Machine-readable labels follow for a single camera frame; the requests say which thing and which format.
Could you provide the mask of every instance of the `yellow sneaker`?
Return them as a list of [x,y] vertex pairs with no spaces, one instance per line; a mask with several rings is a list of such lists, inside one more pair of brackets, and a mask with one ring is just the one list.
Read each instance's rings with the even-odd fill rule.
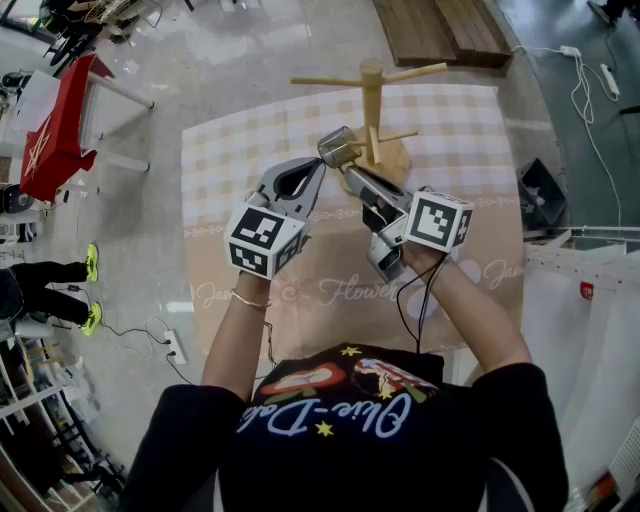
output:
[[100,304],[94,302],[91,306],[91,310],[89,311],[89,318],[87,318],[87,322],[80,327],[80,329],[82,329],[82,332],[87,336],[91,336],[96,325],[100,323],[100,320],[102,320],[102,308],[100,307]]
[[89,244],[87,250],[87,280],[98,280],[98,248],[95,244]]

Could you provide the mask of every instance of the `white table leg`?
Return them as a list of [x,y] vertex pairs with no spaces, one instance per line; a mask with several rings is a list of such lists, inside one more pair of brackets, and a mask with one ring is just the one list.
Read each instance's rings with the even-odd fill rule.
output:
[[86,192],[87,194],[97,194],[98,187],[91,185],[76,185],[75,183],[65,183],[60,185],[58,190],[68,190],[70,192]]
[[135,158],[129,158],[128,156],[116,155],[104,149],[98,150],[97,158],[101,161],[109,162],[117,167],[124,167],[125,169],[131,169],[133,171],[147,172],[151,167],[149,162],[144,160],[136,160]]
[[116,94],[119,94],[120,96],[124,96],[125,98],[128,98],[131,101],[135,101],[136,103],[139,103],[143,107],[153,108],[153,106],[155,105],[155,102],[148,100],[147,98],[143,98],[142,96],[138,96],[135,92],[131,92],[125,89],[124,87],[122,87],[121,85],[118,85],[113,80],[103,78],[100,75],[96,75],[95,73],[92,73],[91,71],[89,72],[89,81],[93,82],[94,84],[98,84],[104,87],[105,89],[109,89],[110,91],[113,91]]

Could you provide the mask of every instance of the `wooden board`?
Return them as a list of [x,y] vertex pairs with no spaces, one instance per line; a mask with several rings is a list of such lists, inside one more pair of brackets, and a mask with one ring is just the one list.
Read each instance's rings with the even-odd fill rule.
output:
[[397,66],[501,68],[509,47],[483,0],[373,0]]

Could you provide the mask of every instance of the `white cable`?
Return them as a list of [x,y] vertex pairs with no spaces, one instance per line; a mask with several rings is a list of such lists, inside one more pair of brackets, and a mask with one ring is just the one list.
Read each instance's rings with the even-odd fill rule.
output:
[[[512,52],[515,52],[515,50],[517,50],[518,48],[522,48],[523,50],[545,50],[545,51],[560,53],[562,55],[569,56],[560,50],[554,50],[552,48],[532,48],[528,46],[516,46],[513,48]],[[598,75],[598,73],[596,73],[593,69],[587,66],[584,62],[582,62],[581,56],[573,55],[573,57],[575,59],[575,64],[576,64],[576,74],[578,75],[578,83],[571,91],[571,103],[573,103],[573,107],[576,109],[576,112],[584,122],[584,128],[587,131],[587,135],[589,136],[589,142],[591,142],[591,146],[593,147],[593,150],[595,151],[598,157],[598,160],[600,161],[600,164],[602,165],[602,168],[604,169],[604,172],[607,174],[607,177],[609,178],[609,182],[611,183],[613,195],[616,198],[616,204],[618,206],[618,227],[620,227],[622,225],[622,205],[620,203],[620,197],[618,196],[618,190],[616,189],[615,182],[613,181],[613,176],[611,175],[611,172],[609,171],[607,164],[604,162],[604,159],[602,158],[602,155],[600,154],[600,151],[598,150],[596,143],[593,140],[593,136],[591,135],[591,130],[589,129],[589,125],[593,124],[593,122],[595,121],[595,116],[593,114],[593,105],[591,104],[591,95],[590,95],[591,86],[589,85],[589,80],[587,80],[585,69],[588,69],[589,71],[591,71],[591,73],[593,73],[596,76],[596,78],[600,82],[600,86],[602,87],[602,90],[604,91],[605,96],[610,101],[613,101],[614,103],[617,102],[619,96],[617,94],[614,94],[612,96],[609,95],[609,93],[607,92],[607,88],[605,87],[604,82],[602,81],[602,78],[600,78],[600,75]],[[575,99],[575,93],[580,89],[582,89],[585,95],[585,104],[582,109],[578,107],[578,104],[576,103],[576,99]]]
[[548,52],[562,53],[560,50],[553,50],[552,48],[534,48],[533,46],[522,46],[522,45],[514,46],[511,49],[511,53],[515,53],[515,51],[518,48],[522,48],[523,50],[546,50]]
[[153,347],[153,343],[151,343],[151,341],[152,341],[152,340],[151,340],[151,335],[149,334],[149,329],[147,329],[147,323],[148,323],[150,320],[155,320],[156,322],[160,322],[160,323],[163,325],[163,327],[164,327],[164,331],[163,331],[163,333],[165,333],[165,332],[167,332],[167,331],[170,331],[171,329],[169,329],[169,326],[166,324],[166,322],[165,322],[162,318],[158,318],[157,316],[152,316],[151,318],[147,318],[147,319],[144,321],[144,332],[145,332],[145,334],[147,335],[147,341],[149,342],[149,346],[150,346],[150,347]]

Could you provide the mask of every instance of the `checkered tablecloth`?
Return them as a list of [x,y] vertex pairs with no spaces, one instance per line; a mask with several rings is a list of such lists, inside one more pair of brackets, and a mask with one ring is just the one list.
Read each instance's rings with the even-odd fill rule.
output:
[[[209,348],[237,275],[226,264],[222,242],[231,210],[272,165],[316,156],[322,136],[343,125],[355,129],[362,124],[361,91],[349,89],[264,105],[183,132],[184,238],[203,350]],[[453,256],[519,322],[519,201],[496,89],[387,86],[380,133],[406,130],[420,135],[404,139],[412,162],[405,186],[430,185],[475,204],[465,246]],[[268,319],[274,323],[280,357],[308,355],[345,340],[411,348],[396,304],[397,289],[411,272],[398,283],[381,283],[366,262],[369,233],[360,217],[360,203],[328,170],[312,214],[313,238],[272,287],[274,307]],[[409,319],[416,316],[419,292],[418,285],[409,287],[399,299]],[[435,301],[429,315],[423,349],[462,344]]]

